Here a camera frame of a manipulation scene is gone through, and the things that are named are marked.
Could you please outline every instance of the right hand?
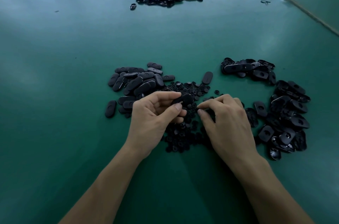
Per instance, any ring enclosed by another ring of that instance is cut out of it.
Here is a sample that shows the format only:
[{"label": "right hand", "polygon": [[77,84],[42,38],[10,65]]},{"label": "right hand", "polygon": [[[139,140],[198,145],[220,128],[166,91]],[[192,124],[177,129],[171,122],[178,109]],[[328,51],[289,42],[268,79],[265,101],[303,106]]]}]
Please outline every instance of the right hand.
[{"label": "right hand", "polygon": [[[214,150],[233,172],[260,157],[239,98],[222,95],[199,104],[197,108]],[[215,113],[215,123],[203,110],[208,108]]]}]

